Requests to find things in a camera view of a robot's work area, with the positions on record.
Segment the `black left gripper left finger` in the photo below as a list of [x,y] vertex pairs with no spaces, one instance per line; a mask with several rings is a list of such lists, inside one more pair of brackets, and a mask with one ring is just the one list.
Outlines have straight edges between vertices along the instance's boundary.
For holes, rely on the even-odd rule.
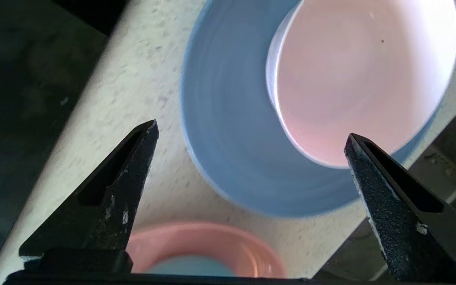
[[130,272],[125,251],[159,138],[137,125],[19,249],[25,270]]

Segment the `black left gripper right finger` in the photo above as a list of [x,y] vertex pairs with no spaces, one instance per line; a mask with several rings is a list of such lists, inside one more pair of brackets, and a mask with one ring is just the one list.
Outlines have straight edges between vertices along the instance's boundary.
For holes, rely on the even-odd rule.
[[402,283],[456,283],[456,209],[366,137],[344,154],[388,269]]

